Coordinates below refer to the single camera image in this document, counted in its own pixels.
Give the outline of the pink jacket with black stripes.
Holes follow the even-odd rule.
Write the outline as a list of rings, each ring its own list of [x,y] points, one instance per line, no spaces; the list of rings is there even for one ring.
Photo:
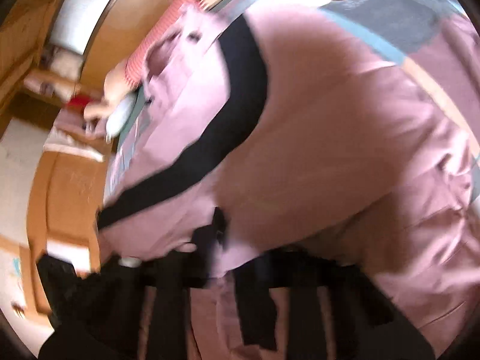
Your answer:
[[[479,353],[479,141],[455,103],[299,0],[181,5],[97,217],[154,289],[147,359]]]

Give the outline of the white bag on shelf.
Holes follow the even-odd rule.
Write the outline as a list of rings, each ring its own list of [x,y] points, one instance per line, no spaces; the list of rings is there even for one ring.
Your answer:
[[[82,55],[62,47],[47,45],[41,53],[41,66],[60,77],[78,81],[84,64]]]

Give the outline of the large plush doll striped shirt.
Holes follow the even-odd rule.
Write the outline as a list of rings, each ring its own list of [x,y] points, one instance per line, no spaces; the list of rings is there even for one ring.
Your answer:
[[[95,91],[85,120],[106,119],[128,94],[159,75],[188,32],[222,0],[117,0],[97,33],[81,82]]]

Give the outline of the red cloth on headboard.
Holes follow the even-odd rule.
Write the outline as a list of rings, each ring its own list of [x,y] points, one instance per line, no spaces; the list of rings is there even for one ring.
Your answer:
[[[77,94],[70,99],[65,107],[75,112],[83,112],[84,109],[92,102],[95,102],[95,100],[91,96],[86,94]]]

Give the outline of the white towel on headboard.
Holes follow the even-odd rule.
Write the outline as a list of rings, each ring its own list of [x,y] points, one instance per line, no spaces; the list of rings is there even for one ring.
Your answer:
[[[111,151],[103,131],[99,133],[87,125],[83,128],[53,126],[43,145],[44,152],[74,155],[103,163]]]

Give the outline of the wooden wall cabinets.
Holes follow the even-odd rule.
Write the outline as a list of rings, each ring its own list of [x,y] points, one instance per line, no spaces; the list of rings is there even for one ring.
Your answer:
[[[172,0],[1,0],[1,109],[41,66],[45,47],[82,58],[78,83],[100,92]]]

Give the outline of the pink plush toy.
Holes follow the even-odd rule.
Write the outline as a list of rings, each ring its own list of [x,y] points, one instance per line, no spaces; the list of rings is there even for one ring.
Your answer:
[[[106,119],[85,120],[83,114],[69,109],[62,109],[54,121],[56,129],[90,140],[105,138],[106,124]]]

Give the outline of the green bed mat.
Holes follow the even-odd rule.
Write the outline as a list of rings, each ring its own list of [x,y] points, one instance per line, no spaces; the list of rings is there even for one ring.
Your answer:
[[[146,104],[135,150],[176,158],[197,141],[230,96],[230,78],[219,38],[222,19],[207,13],[198,41],[188,32],[168,66],[138,87]]]

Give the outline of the plaid pink grey bedsheet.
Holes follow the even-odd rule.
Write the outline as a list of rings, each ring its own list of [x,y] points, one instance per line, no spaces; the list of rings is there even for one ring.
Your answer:
[[[479,197],[479,36],[451,0],[246,0],[214,15],[229,97],[176,158],[135,150],[106,209],[131,215],[214,185],[262,206],[412,184]]]

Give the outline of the light blue small pillow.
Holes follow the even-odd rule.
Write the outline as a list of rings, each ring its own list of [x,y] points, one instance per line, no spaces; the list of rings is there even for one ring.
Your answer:
[[[137,94],[126,95],[106,119],[106,142],[110,143],[115,137],[120,135],[121,130],[126,125],[128,118],[133,112]]]

